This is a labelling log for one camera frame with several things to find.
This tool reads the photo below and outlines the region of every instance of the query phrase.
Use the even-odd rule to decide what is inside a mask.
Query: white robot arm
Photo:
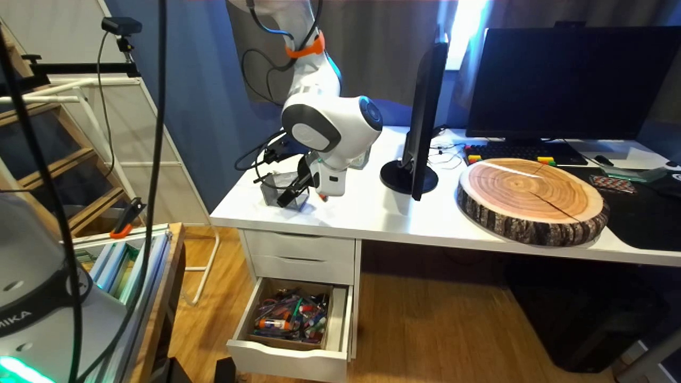
[[[327,55],[310,0],[232,0],[254,14],[271,14],[286,32],[295,81],[282,111],[282,127],[311,153],[298,174],[322,198],[345,193],[347,167],[365,167],[384,117],[371,97],[340,97],[340,70]]]

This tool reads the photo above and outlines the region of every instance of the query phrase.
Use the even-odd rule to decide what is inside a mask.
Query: wooden slice
[[[606,205],[593,185],[560,167],[515,157],[466,167],[458,205],[488,229],[529,244],[582,244],[606,223]]]

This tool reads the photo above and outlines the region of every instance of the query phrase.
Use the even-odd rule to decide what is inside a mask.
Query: monitor stand
[[[412,181],[414,181],[414,174],[409,171],[412,166],[404,166],[403,162],[388,162],[384,167],[381,167],[381,181],[386,188],[398,191],[398,193],[416,193],[420,191],[418,196],[422,193],[428,193],[433,191],[436,185],[439,185],[439,174],[431,167],[431,166],[425,166],[425,185],[422,188],[414,188]]]

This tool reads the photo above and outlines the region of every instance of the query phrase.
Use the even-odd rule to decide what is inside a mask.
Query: desk surface
[[[681,251],[636,249],[622,242],[609,228],[604,228],[596,241],[580,247],[532,247],[502,238],[468,218],[456,205],[456,185],[466,167],[466,163],[460,159],[431,162],[431,166],[439,173],[439,185],[435,191],[425,193],[420,201],[396,193],[381,182],[379,173],[386,162],[401,156],[404,131],[404,127],[386,127],[381,131],[366,167],[349,171],[347,193],[344,198],[330,198],[329,201],[322,201],[318,193],[311,191],[301,211],[266,206],[260,185],[254,182],[256,173],[250,171],[219,201],[212,218],[218,226],[235,226],[243,229],[320,234],[624,263],[681,266]],[[600,141],[576,142],[576,147],[588,157],[606,153],[615,166],[627,167],[658,167],[667,162],[663,156],[651,153],[636,142]],[[295,173],[297,163],[298,157],[290,157],[271,167],[262,167],[262,173]]]

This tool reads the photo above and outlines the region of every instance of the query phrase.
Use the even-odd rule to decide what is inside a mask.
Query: open drawer
[[[329,304],[329,328],[322,340],[322,349],[293,349],[271,346],[259,340],[250,340],[254,311],[266,288],[278,283],[275,278],[259,278],[246,314],[236,328],[232,340],[228,340],[230,356],[238,373],[278,374],[307,380],[345,380],[352,340],[352,288],[333,288]]]

